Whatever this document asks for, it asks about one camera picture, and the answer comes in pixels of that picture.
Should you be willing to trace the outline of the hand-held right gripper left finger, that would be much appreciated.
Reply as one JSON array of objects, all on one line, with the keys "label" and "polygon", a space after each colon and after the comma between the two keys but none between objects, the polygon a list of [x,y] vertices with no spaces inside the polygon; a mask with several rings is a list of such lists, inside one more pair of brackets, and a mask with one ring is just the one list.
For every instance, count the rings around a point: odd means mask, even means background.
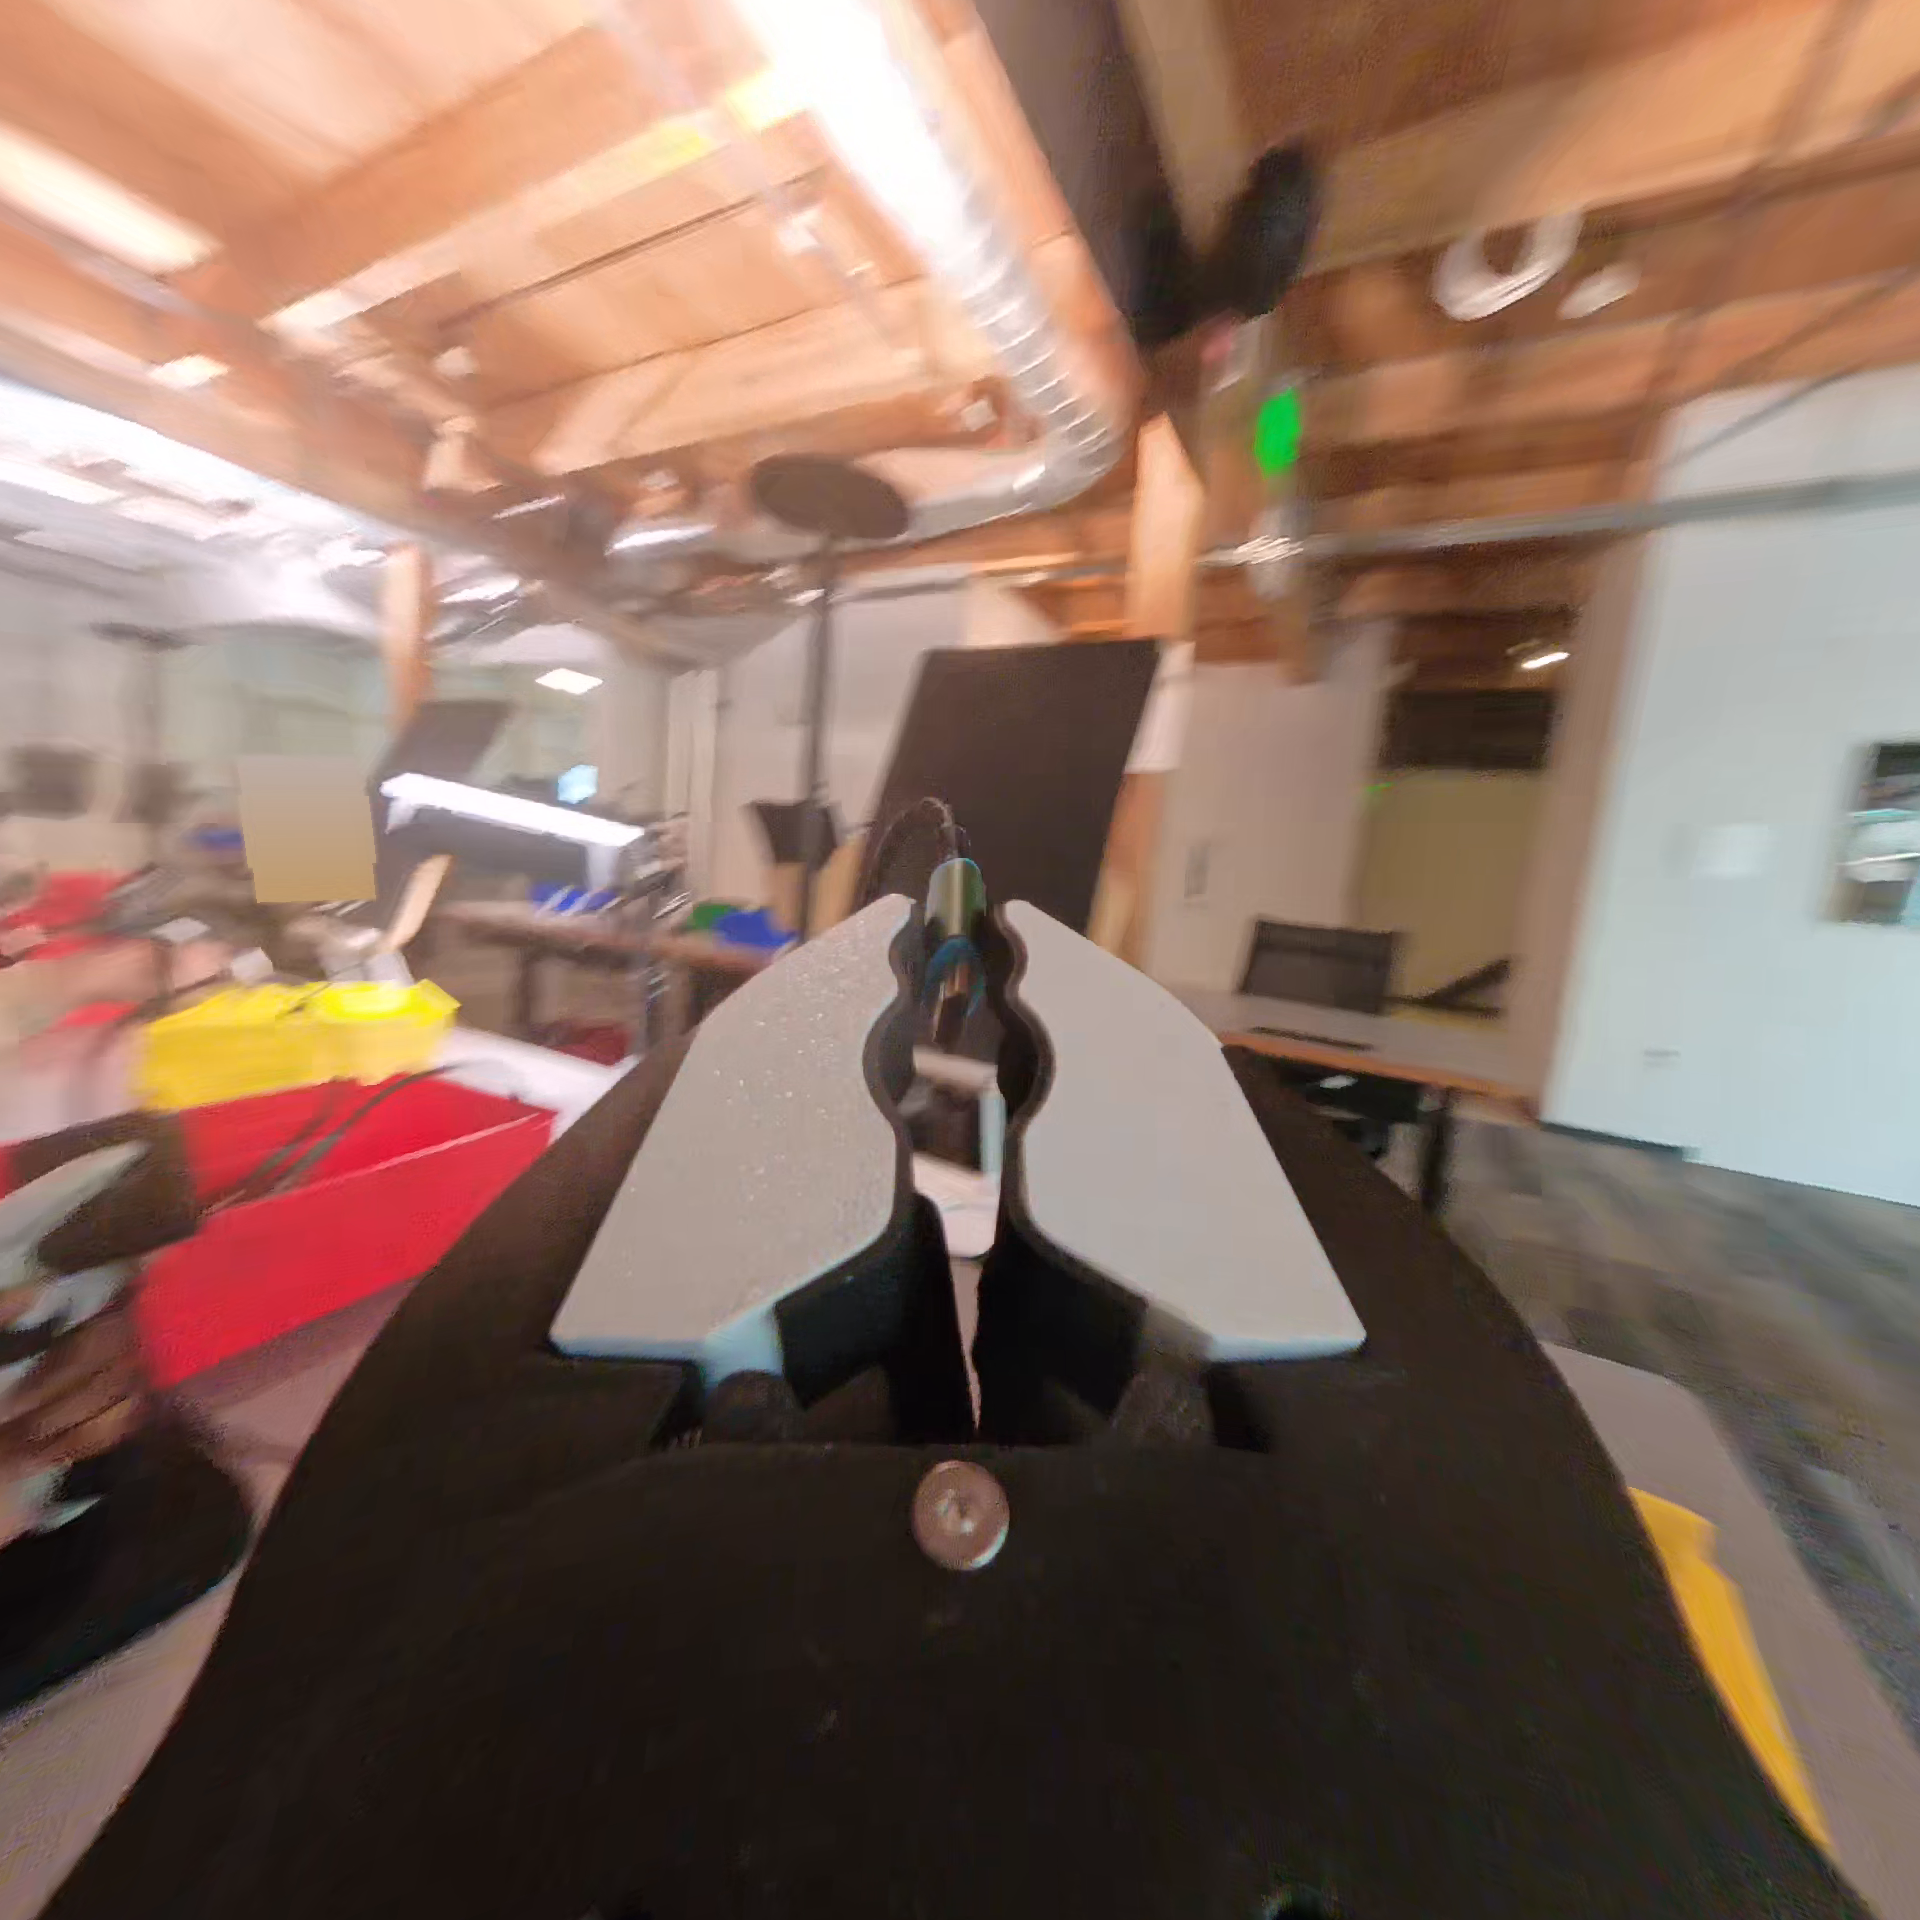
[{"label": "hand-held right gripper left finger", "polygon": [[554,1318],[558,1354],[790,1375],[783,1313],[912,1214],[884,1046],[920,929],[882,896],[703,1022]]}]

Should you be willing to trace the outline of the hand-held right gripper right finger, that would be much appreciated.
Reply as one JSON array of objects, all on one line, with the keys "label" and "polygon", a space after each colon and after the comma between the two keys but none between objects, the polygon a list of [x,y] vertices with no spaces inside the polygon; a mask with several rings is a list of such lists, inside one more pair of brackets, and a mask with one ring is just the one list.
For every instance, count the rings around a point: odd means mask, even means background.
[{"label": "hand-held right gripper right finger", "polygon": [[1355,1354],[1360,1315],[1216,1033],[1035,906],[999,923],[1041,1057],[999,1187],[1015,1225],[1193,1358]]}]

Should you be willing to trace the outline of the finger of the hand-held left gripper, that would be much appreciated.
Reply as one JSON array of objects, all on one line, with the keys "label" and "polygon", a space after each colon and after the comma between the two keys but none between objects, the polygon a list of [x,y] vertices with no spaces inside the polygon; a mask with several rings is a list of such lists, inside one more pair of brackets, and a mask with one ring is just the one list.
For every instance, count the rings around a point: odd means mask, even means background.
[{"label": "finger of the hand-held left gripper", "polygon": [[123,1264],[57,1276],[41,1247],[88,1206],[122,1183],[145,1144],[114,1144],[41,1174],[3,1202],[3,1291],[8,1306],[111,1306],[126,1284]]}]

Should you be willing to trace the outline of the red plastic bin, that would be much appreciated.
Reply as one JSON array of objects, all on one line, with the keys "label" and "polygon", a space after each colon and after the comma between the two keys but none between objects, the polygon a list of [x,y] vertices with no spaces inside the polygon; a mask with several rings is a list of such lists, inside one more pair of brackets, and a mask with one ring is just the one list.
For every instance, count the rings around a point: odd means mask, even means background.
[{"label": "red plastic bin", "polygon": [[8,1140],[4,1191],[79,1155],[150,1145],[63,1240],[135,1262],[150,1377],[179,1386],[417,1282],[550,1147],[554,1111],[443,1074],[128,1111]]}]

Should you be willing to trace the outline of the yellow plastic bin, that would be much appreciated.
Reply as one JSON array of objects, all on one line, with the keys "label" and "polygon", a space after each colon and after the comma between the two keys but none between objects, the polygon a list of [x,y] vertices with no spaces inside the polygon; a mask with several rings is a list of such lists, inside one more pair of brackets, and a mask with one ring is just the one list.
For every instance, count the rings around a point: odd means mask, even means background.
[{"label": "yellow plastic bin", "polygon": [[431,1071],[459,1009],[433,982],[234,988],[145,1026],[130,1088],[163,1114],[330,1082],[375,1088]]},{"label": "yellow plastic bin", "polygon": [[1804,1834],[1832,1855],[1828,1823],[1792,1738],[1784,1702],[1761,1657],[1743,1591],[1722,1568],[1716,1527],[1688,1506],[1641,1489],[1631,1489],[1627,1498],[1660,1556],[1691,1650],[1722,1708]]}]

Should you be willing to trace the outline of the wooden top office desk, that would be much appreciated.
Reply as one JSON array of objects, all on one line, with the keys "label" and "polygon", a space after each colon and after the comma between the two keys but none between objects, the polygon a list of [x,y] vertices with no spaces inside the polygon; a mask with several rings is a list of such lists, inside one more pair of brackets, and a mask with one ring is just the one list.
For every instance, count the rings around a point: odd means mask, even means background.
[{"label": "wooden top office desk", "polygon": [[1428,1216],[1447,1209],[1457,1145],[1457,1110],[1465,1098],[1521,1111],[1529,1095],[1521,1057],[1503,1031],[1415,1015],[1359,1015],[1310,1002],[1235,992],[1171,990],[1226,1047],[1313,1071],[1313,1084],[1346,1076],[1362,1086],[1408,1088],[1393,1095],[1398,1124],[1423,1144],[1419,1200]]}]

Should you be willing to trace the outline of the black mesh office chair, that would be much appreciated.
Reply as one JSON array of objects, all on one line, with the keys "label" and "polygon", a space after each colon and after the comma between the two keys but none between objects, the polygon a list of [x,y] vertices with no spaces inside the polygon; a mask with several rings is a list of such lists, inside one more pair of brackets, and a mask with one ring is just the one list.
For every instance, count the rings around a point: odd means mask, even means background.
[{"label": "black mesh office chair", "polygon": [[1382,1017],[1393,998],[1399,956],[1398,931],[1258,920],[1236,992]]}]

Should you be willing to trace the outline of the studio led light panel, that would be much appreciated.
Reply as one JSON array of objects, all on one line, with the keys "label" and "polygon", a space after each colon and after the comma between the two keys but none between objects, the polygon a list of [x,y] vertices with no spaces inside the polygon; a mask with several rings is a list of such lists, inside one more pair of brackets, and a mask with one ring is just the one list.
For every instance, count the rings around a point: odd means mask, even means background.
[{"label": "studio led light panel", "polygon": [[400,772],[383,780],[377,796],[388,803],[392,814],[398,812],[407,818],[423,810],[434,810],[475,825],[492,825],[607,854],[626,854],[649,838],[649,831],[643,825],[599,818],[577,807],[526,801],[420,772]]}]

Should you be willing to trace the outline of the black rectangular panel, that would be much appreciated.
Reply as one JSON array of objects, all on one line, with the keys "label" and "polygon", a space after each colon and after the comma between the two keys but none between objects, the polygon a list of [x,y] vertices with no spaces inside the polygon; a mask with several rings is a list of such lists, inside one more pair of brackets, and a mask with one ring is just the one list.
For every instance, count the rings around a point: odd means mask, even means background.
[{"label": "black rectangular panel", "polygon": [[1156,641],[930,652],[908,694],[858,895],[920,896],[950,807],[990,899],[1088,932],[1114,812],[1162,668]]}]

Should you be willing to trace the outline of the small black panel on stand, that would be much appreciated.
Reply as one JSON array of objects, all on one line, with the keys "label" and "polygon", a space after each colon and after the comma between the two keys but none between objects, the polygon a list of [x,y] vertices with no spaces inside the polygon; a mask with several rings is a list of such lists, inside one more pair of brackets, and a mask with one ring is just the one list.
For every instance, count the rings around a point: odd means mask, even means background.
[{"label": "small black panel on stand", "polygon": [[386,782],[423,775],[467,784],[513,720],[504,699],[431,699],[394,734],[368,775],[377,801]]}]

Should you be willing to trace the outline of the black ceiling dome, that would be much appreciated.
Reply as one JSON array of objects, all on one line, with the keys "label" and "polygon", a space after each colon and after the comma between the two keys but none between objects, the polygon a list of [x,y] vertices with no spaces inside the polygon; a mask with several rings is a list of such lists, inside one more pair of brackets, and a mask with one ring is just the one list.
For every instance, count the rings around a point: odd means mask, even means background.
[{"label": "black ceiling dome", "polygon": [[1270,316],[1306,270],[1321,200],[1323,171],[1306,139],[1260,153],[1200,251],[1164,185],[1138,195],[1122,228],[1122,316],[1134,346],[1152,352]]}]

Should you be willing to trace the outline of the bright linear ceiling light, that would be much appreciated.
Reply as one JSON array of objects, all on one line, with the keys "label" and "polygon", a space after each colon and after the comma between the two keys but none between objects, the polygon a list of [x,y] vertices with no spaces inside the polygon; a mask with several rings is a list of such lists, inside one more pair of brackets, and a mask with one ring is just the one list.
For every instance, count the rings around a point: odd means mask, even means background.
[{"label": "bright linear ceiling light", "polygon": [[840,164],[926,263],[969,240],[969,182],[880,6],[735,2]]}]

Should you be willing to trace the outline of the framed wall sign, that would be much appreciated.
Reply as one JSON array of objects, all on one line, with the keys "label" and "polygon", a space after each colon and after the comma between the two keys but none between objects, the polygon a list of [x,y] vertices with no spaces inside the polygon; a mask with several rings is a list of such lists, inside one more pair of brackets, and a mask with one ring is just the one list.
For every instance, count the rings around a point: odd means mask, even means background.
[{"label": "framed wall sign", "polygon": [[1858,758],[1828,887],[1828,920],[1919,931],[1919,740]]}]

